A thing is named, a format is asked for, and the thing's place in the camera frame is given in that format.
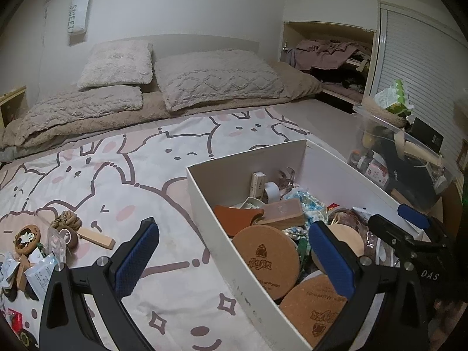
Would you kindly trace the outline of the right hand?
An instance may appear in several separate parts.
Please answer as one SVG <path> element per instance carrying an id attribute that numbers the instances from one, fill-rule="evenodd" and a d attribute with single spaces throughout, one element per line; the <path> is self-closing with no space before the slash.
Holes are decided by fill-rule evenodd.
<path id="1" fill-rule="evenodd" d="M 446 335 L 449 335 L 461 319 L 467 303 L 463 301 L 442 301 L 436 300 L 434 303 L 436 309 L 436 318 L 439 321 L 439 329 Z"/>

